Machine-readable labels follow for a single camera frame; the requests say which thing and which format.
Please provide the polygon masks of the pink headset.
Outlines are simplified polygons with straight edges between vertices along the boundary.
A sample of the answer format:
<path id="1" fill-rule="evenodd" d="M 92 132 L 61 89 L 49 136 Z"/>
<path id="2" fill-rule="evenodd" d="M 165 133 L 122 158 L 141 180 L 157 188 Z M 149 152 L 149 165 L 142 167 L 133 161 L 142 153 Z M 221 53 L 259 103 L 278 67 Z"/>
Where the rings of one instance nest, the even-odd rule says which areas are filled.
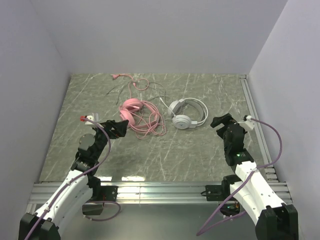
<path id="1" fill-rule="evenodd" d="M 152 88 L 152 82 L 146 78 L 134 78 L 127 73 L 112 74 L 111 77 L 113 80 L 120 77 L 129 78 L 127 84 L 129 98 L 119 105 L 118 112 L 123 121 L 129 120 L 128 128 L 135 133 L 135 136 L 139 140 L 148 135 L 164 136 L 167 133 L 166 123 L 158 107 L 150 101 L 133 97 L 131 91 L 131 87 L 134 87 L 137 91 L 145 92 Z"/>

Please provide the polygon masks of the white headset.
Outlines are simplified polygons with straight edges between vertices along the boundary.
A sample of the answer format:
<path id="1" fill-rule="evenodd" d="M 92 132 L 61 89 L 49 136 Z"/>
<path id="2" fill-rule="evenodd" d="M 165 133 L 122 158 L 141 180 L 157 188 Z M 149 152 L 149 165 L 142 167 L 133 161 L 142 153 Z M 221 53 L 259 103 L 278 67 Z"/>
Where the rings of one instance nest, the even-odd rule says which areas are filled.
<path id="1" fill-rule="evenodd" d="M 199 99 L 193 97 L 174 100 L 170 105 L 160 97 L 167 108 L 167 114 L 172 118 L 173 125 L 179 130 L 194 129 L 202 126 L 208 116 L 208 107 Z"/>

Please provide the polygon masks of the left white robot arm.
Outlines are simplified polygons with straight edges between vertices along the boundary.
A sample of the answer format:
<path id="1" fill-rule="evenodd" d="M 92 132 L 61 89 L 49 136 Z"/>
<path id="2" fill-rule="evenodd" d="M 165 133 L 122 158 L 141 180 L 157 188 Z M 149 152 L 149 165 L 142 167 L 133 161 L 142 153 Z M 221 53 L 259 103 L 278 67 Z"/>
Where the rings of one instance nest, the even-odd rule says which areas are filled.
<path id="1" fill-rule="evenodd" d="M 25 213 L 19 223 L 20 240 L 59 240 L 68 223 L 87 202 L 98 202 L 102 196 L 101 180 L 95 174 L 102 164 L 99 161 L 111 140 L 124 137 L 129 121 L 107 120 L 95 122 L 88 117 L 82 121 L 94 134 L 79 139 L 79 146 L 70 171 L 53 195 L 34 213 Z"/>

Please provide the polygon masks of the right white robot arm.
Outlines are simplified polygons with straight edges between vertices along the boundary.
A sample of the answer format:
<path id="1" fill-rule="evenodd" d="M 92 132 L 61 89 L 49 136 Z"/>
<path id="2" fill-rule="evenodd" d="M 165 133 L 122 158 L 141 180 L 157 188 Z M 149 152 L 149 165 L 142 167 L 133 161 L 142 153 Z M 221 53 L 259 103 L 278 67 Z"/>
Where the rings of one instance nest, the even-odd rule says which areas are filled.
<path id="1" fill-rule="evenodd" d="M 258 166 L 244 147 L 245 134 L 254 129 L 257 119 L 246 115 L 237 122 L 231 114 L 214 117 L 212 128 L 223 139 L 226 163 L 234 174 L 221 182 L 224 203 L 235 199 L 250 216 L 259 240 L 297 240 L 299 238 L 298 211 L 286 204 L 264 179 Z"/>

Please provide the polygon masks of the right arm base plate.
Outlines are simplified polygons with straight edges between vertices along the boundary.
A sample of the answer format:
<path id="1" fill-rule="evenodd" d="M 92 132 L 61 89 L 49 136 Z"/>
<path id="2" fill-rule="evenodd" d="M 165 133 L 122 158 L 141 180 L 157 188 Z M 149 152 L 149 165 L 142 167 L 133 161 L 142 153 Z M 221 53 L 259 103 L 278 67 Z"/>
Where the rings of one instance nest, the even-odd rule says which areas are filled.
<path id="1" fill-rule="evenodd" d="M 205 185 L 205 190 L 200 193 L 207 202 L 221 202 L 225 199 L 221 185 Z"/>

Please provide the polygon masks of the front aluminium rail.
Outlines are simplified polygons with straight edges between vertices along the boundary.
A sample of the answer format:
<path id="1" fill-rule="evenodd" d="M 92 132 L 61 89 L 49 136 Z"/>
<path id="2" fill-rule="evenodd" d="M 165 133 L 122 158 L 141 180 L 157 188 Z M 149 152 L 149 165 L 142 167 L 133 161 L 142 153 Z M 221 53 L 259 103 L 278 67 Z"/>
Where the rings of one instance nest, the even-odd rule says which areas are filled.
<path id="1" fill-rule="evenodd" d="M 60 182 L 37 183 L 33 186 L 28 204 L 44 204 L 58 189 Z M 201 196 L 205 185 L 220 182 L 146 182 L 103 181 L 102 186 L 118 186 L 116 201 L 120 204 L 213 204 L 222 201 L 206 201 Z M 269 182 L 272 191 L 287 204 L 293 203 L 288 186 L 284 182 Z"/>

